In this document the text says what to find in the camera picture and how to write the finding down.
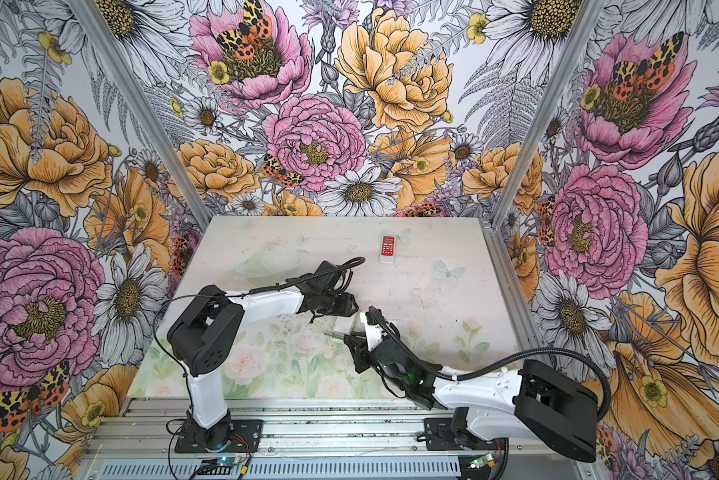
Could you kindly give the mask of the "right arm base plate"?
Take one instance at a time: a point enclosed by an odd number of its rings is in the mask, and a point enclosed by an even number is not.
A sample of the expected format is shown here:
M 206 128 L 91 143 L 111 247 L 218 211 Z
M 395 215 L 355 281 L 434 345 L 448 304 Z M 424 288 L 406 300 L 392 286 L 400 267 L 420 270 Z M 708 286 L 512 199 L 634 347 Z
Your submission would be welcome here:
M 465 421 L 457 418 L 425 418 L 423 432 L 417 438 L 427 451 L 497 451 L 503 445 L 497 440 L 483 440 L 467 430 Z

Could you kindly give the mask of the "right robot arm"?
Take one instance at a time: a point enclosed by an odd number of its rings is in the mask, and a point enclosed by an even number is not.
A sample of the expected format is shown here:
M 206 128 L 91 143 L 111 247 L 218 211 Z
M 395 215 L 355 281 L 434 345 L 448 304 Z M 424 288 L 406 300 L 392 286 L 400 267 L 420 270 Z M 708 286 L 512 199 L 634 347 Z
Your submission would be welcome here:
M 425 410 L 449 410 L 439 449 L 486 450 L 502 439 L 539 440 L 571 460 L 597 459 L 597 424 L 607 395 L 539 361 L 543 349 L 509 356 L 479 373 L 421 360 L 393 323 L 373 308 L 337 320 L 333 338 L 349 348 L 355 370 L 373 371 L 393 395 Z

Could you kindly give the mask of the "aluminium frame rail front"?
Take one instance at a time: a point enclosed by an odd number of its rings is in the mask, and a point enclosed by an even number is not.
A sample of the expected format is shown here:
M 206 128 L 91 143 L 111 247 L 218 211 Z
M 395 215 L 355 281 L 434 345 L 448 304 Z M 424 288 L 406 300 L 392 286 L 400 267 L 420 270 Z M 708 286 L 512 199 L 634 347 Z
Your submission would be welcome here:
M 159 459 L 168 456 L 171 434 L 189 402 L 179 398 L 137 398 L 119 417 L 107 418 L 85 458 Z M 423 410 L 399 399 L 230 400 L 231 418 L 260 420 L 258 459 L 427 455 L 417 441 L 425 420 L 450 422 L 453 412 Z

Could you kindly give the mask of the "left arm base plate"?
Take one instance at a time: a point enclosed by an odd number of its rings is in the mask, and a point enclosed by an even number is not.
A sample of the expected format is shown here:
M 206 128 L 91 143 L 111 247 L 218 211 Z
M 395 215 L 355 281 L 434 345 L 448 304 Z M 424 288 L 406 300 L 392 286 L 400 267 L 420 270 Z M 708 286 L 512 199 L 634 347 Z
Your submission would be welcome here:
M 190 419 L 180 429 L 175 452 L 257 453 L 263 426 L 262 420 L 222 419 L 215 426 L 205 429 Z

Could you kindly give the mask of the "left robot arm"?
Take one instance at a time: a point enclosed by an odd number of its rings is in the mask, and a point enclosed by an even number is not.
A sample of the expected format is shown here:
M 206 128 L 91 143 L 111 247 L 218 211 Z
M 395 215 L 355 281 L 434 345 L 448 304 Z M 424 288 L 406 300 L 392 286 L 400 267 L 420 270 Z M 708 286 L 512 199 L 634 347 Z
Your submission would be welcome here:
M 305 312 L 314 319 L 352 317 L 359 305 L 348 289 L 353 269 L 363 262 L 363 257 L 340 265 L 324 261 L 314 273 L 275 285 L 233 292 L 209 284 L 187 297 L 190 303 L 171 325 L 167 340 L 186 376 L 190 410 L 182 435 L 189 448 L 224 452 L 236 443 L 247 446 L 246 436 L 233 424 L 223 386 L 223 365 L 241 327 Z

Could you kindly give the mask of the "right circuit board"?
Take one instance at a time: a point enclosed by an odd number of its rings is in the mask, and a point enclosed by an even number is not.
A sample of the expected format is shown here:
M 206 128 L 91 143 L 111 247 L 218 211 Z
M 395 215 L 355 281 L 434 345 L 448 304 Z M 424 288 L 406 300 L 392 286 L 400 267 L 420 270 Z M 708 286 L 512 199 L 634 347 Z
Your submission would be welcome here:
M 491 453 L 483 454 L 469 462 L 469 469 L 493 468 L 493 466 L 495 466 L 495 457 Z

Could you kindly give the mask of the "left circuit board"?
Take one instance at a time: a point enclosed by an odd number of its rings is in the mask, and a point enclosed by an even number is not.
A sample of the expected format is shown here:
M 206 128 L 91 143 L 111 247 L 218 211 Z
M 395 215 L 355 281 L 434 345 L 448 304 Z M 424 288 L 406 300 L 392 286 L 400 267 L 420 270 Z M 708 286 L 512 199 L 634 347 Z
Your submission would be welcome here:
M 201 468 L 204 468 L 205 470 L 232 470 L 235 468 L 240 467 L 245 463 L 245 459 L 243 457 L 235 456 L 227 456 L 227 457 L 219 457 L 219 458 L 213 458 L 213 459 L 207 459 L 202 462 Z

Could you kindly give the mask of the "red white remote control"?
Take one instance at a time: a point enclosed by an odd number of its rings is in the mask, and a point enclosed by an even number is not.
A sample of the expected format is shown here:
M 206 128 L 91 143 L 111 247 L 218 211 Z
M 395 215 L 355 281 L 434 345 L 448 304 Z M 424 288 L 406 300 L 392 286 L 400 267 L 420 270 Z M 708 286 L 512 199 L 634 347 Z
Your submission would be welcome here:
M 379 262 L 381 264 L 391 265 L 395 263 L 395 246 L 397 246 L 395 236 L 385 235 L 381 238 L 381 249 L 379 250 Z

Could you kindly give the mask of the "circuit board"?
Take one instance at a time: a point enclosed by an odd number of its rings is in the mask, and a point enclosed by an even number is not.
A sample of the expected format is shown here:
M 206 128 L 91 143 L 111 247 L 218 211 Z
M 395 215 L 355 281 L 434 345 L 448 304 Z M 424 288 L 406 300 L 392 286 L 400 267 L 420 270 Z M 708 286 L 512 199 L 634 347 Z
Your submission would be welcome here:
M 491 453 L 483 454 L 469 462 L 469 469 L 493 468 L 493 466 L 495 466 L 495 457 Z
M 207 459 L 202 462 L 201 468 L 204 468 L 205 470 L 232 470 L 235 468 L 240 467 L 245 463 L 245 459 L 243 457 L 235 456 L 227 456 L 227 457 L 219 457 L 219 458 L 213 458 L 213 459 Z

